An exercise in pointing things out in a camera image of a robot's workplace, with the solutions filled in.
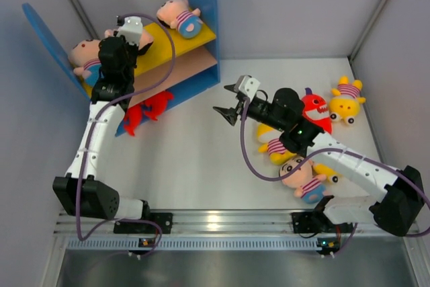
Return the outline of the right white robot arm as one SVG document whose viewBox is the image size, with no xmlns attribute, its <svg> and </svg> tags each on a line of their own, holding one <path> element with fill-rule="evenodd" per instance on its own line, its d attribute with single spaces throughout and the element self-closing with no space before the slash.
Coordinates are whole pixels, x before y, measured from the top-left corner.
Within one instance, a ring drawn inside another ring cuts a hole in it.
<svg viewBox="0 0 430 287">
<path fill-rule="evenodd" d="M 260 83 L 244 76 L 225 86 L 238 101 L 233 108 L 215 111 L 231 125 L 247 118 L 281 132 L 284 147 L 305 160 L 322 163 L 366 192 L 366 196 L 324 197 L 315 207 L 314 225 L 329 231 L 337 224 L 368 223 L 397 237 L 412 237 L 410 228 L 422 208 L 429 205 L 420 172 L 411 166 L 398 169 L 351 150 L 303 115 L 304 102 L 290 88 L 278 89 L 272 101 L 257 97 Z"/>
</svg>

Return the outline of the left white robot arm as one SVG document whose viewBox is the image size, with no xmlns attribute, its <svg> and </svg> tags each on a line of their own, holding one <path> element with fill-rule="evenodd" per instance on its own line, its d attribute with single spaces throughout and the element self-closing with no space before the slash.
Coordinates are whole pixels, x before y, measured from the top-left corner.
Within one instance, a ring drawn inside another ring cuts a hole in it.
<svg viewBox="0 0 430 287">
<path fill-rule="evenodd" d="M 144 233 L 152 224 L 147 202 L 121 197 L 105 183 L 109 151 L 134 91 L 137 54 L 137 43 L 119 34 L 100 42 L 101 68 L 83 138 L 71 166 L 54 179 L 52 188 L 69 216 L 127 220 L 137 233 Z"/>
</svg>

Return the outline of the boy plush doll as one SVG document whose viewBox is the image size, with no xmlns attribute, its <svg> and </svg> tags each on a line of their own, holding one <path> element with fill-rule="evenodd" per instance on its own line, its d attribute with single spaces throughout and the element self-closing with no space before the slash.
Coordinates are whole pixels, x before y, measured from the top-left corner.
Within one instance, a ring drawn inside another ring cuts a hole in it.
<svg viewBox="0 0 430 287">
<path fill-rule="evenodd" d="M 107 29 L 104 32 L 104 36 L 107 38 L 108 36 L 113 36 L 116 30 Z M 142 35 L 140 37 L 138 56 L 145 55 L 150 47 L 154 43 L 154 38 L 150 35 L 145 29 L 143 29 Z"/>
<path fill-rule="evenodd" d="M 203 21 L 200 16 L 200 9 L 190 9 L 188 0 L 168 0 L 157 10 L 158 21 L 185 39 L 194 38 L 201 32 Z"/>
<path fill-rule="evenodd" d="M 313 162 L 308 160 L 292 175 L 282 180 L 282 183 L 294 190 L 294 196 L 307 204 L 320 202 L 324 197 L 331 196 L 324 181 L 326 175 L 313 173 Z"/>
<path fill-rule="evenodd" d="M 83 40 L 69 53 L 69 61 L 73 66 L 74 74 L 82 78 L 90 87 L 94 87 L 99 79 L 99 69 L 101 67 L 98 57 L 100 42 L 100 40 L 95 39 Z"/>
</svg>

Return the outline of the red shark plush toy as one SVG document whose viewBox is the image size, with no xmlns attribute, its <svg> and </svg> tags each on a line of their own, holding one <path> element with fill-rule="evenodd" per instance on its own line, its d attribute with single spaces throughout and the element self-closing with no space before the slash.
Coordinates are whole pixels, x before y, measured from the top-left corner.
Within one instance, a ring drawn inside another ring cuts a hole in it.
<svg viewBox="0 0 430 287">
<path fill-rule="evenodd" d="M 306 87 L 305 96 L 301 100 L 304 103 L 302 115 L 325 132 L 332 134 L 332 123 L 325 99 L 313 93 L 311 88 Z"/>
</svg>

